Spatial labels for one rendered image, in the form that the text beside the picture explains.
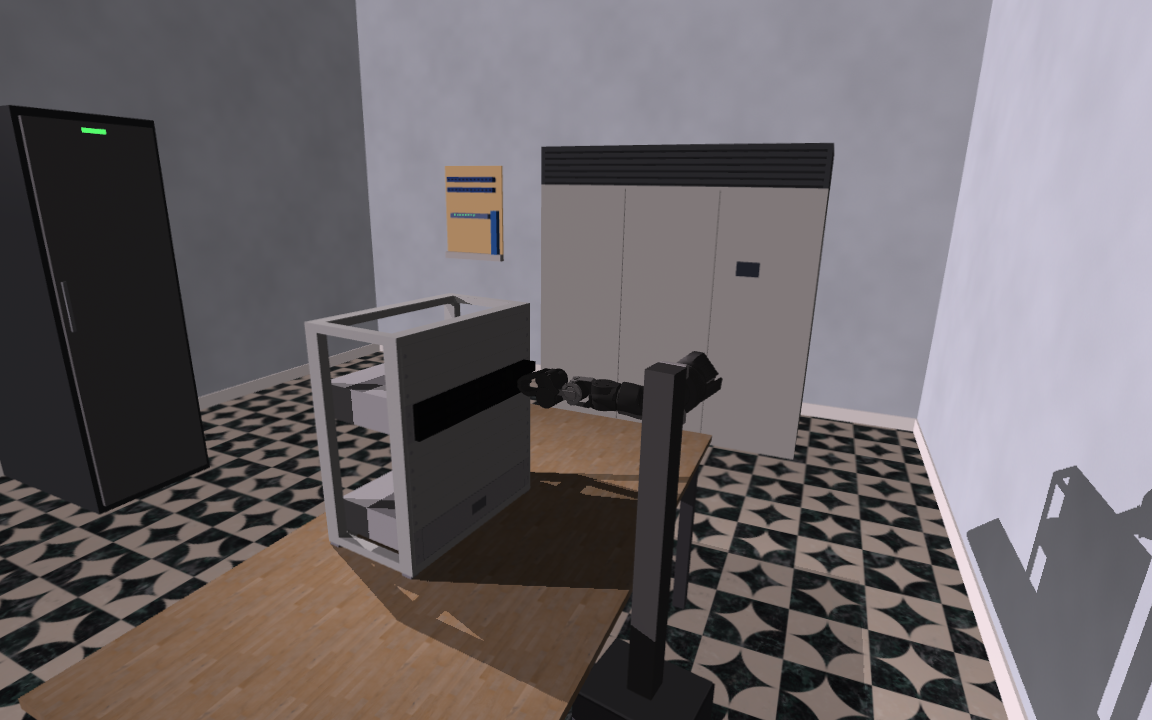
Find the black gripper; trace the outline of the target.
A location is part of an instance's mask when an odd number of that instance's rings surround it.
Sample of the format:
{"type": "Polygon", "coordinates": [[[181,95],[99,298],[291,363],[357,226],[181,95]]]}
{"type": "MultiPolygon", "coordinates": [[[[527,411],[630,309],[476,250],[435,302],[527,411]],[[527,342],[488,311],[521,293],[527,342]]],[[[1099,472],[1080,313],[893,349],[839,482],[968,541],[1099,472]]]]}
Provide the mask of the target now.
{"type": "Polygon", "coordinates": [[[517,387],[522,393],[524,393],[524,395],[536,396],[538,404],[547,407],[548,409],[548,407],[561,404],[561,401],[563,401],[564,397],[568,397],[568,400],[577,397],[577,392],[576,389],[573,389],[573,386],[567,389],[562,389],[566,382],[568,382],[568,376],[563,369],[545,367],[539,370],[539,372],[531,372],[526,376],[520,377],[517,387]],[[538,382],[538,388],[529,386],[529,382],[532,382],[531,379],[535,379],[535,382],[538,382]]]}

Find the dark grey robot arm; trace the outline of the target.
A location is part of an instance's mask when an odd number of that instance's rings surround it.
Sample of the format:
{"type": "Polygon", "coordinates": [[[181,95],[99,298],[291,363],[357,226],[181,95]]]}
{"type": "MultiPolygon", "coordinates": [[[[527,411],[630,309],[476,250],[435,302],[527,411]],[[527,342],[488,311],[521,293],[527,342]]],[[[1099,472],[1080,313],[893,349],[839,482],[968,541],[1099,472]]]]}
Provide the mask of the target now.
{"type": "MultiPolygon", "coordinates": [[[[719,374],[717,372],[717,367],[710,364],[707,355],[703,353],[692,351],[685,357],[682,357],[679,363],[668,363],[668,361],[660,361],[660,363],[687,366],[684,424],[685,414],[689,414],[689,411],[692,410],[692,407],[702,404],[702,401],[704,401],[705,397],[710,397],[710,395],[714,395],[717,391],[721,389],[722,378],[714,378],[719,374]],[[705,393],[707,393],[707,395],[705,395],[705,393]]],[[[567,389],[570,386],[573,386],[573,389],[576,389],[577,397],[568,400],[568,397],[562,396],[567,401],[567,404],[593,407],[593,409],[598,411],[617,410],[617,414],[634,416],[634,418],[643,420],[644,386],[637,386],[637,384],[634,382],[621,384],[607,381],[607,379],[598,379],[598,381],[596,381],[594,378],[579,376],[573,376],[571,381],[566,382],[562,389],[567,389]],[[579,402],[582,397],[588,397],[588,395],[589,400],[586,404],[585,402],[579,402]]]]}

